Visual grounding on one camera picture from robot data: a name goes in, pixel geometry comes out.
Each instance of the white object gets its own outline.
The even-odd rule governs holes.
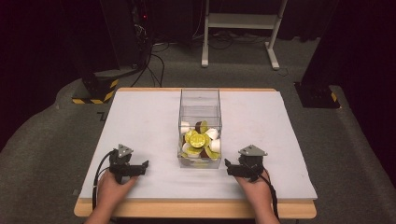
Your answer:
[[[180,133],[187,133],[190,129],[191,126],[187,121],[180,122]]]
[[[210,139],[215,140],[219,137],[219,131],[217,129],[211,128],[205,132]]]
[[[131,164],[149,160],[146,174],[139,177],[134,190],[128,193],[129,199],[245,199],[238,183],[227,175],[224,160],[219,169],[179,167],[179,91],[131,90],[119,89],[115,94],[80,199],[92,198],[98,165],[118,143],[134,146]],[[268,156],[264,166],[279,200],[316,199],[280,92],[220,90],[219,95],[223,124],[221,157],[238,164],[241,148],[254,145],[265,149]]]
[[[210,142],[210,150],[220,153],[220,139],[215,139]]]
[[[274,70],[279,69],[274,53],[274,44],[282,22],[283,12],[285,11],[288,0],[281,0],[280,8],[277,15],[251,15],[251,14],[226,14],[226,13],[209,13],[209,0],[206,0],[205,7],[205,29],[204,44],[202,50],[202,67],[209,66],[209,48],[208,34],[209,27],[221,28],[245,28],[245,29],[263,29],[273,30],[270,42],[265,42],[265,49],[271,61]]]
[[[185,153],[187,153],[187,148],[191,147],[190,143],[185,143],[183,145],[183,147],[181,148],[181,150]]]

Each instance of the hand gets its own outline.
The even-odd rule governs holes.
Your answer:
[[[263,172],[262,176],[269,180],[266,172]],[[261,178],[252,183],[243,177],[235,176],[235,179],[245,192],[256,214],[256,223],[279,223],[271,207],[272,197],[267,183]]]
[[[98,183],[96,208],[85,223],[108,223],[114,209],[124,200],[137,178],[138,176],[133,176],[125,184],[121,185],[117,183],[114,174],[106,170]]]
[[[133,176],[121,185],[117,183],[114,174],[106,170],[98,183],[97,206],[105,206],[114,210],[124,200],[137,178],[138,176]]]

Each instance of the finger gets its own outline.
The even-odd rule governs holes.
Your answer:
[[[238,182],[238,184],[242,187],[244,187],[246,185],[246,183],[248,182],[244,177],[240,177],[240,176],[234,176],[236,182]]]
[[[106,173],[107,173],[107,170],[105,170],[105,172],[100,176],[99,183],[103,182],[103,180],[106,178]]]
[[[127,182],[123,184],[123,186],[128,189],[131,188],[136,183],[138,177],[139,176],[132,176]]]

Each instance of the transparent container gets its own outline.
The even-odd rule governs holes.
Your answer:
[[[219,89],[182,89],[177,157],[181,168],[218,169],[221,162]]]

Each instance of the white tabletop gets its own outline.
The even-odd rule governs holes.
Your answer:
[[[133,199],[242,199],[227,175],[224,159],[238,164],[239,149],[255,145],[268,153],[269,170],[279,200],[316,199],[304,157],[278,91],[222,91],[219,169],[180,168],[177,159],[180,91],[117,91],[84,181],[80,199],[92,197],[100,160],[123,144],[134,150],[131,164],[149,160],[145,175],[128,194]],[[102,168],[108,166],[105,161]]]

